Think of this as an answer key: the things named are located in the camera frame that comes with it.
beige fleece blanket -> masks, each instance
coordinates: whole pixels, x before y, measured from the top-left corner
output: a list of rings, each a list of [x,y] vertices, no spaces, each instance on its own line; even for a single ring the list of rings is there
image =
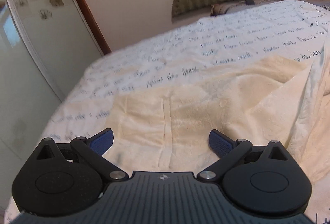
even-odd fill
[[[196,84],[118,96],[106,127],[114,145],[104,157],[131,173],[193,171],[218,158],[208,135],[218,129],[254,145],[282,142],[313,184],[307,215],[329,219],[329,40],[314,62],[272,56]]]

bed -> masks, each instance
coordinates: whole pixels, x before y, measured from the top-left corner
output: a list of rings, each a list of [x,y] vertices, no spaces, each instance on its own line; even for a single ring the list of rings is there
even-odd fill
[[[174,0],[172,16],[221,1]],[[312,181],[306,214],[323,223],[330,207],[330,11],[327,0],[318,1],[204,17],[105,56],[86,69],[41,138],[65,143],[112,128],[114,145],[104,157],[129,174],[197,173],[217,160],[207,144],[213,128],[254,144],[278,139]],[[11,200],[6,223],[17,213]]]

silver screw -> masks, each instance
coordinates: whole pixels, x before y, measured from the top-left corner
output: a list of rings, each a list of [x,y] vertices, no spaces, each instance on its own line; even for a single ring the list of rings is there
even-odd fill
[[[126,173],[125,172],[123,172],[123,171],[112,171],[110,174],[109,174],[109,176],[112,178],[112,179],[122,179],[122,178],[124,178],[125,177],[125,175],[126,175]]]
[[[212,179],[212,178],[216,177],[216,173],[214,173],[212,171],[203,171],[203,172],[200,172],[199,175],[204,179]]]

brown wooden door frame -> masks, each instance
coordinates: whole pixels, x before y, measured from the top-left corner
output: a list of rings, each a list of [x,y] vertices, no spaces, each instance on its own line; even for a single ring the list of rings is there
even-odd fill
[[[90,27],[90,30],[92,31],[95,40],[97,41],[98,45],[100,46],[102,52],[106,55],[108,53],[111,53],[111,50],[104,38],[104,36],[102,35],[100,28],[98,27],[87,3],[85,0],[76,0],[88,26]]]

bed sheet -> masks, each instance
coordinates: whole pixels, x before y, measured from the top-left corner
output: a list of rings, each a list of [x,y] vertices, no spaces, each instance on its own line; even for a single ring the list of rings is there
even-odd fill
[[[330,12],[325,9],[282,1],[205,17],[116,51],[85,71],[41,138],[65,143],[98,133],[111,117],[115,97],[131,91],[198,82],[273,53],[297,62],[311,61],[322,53],[329,22]],[[5,221],[17,213],[11,200]],[[319,223],[324,217],[325,213],[319,215]]]

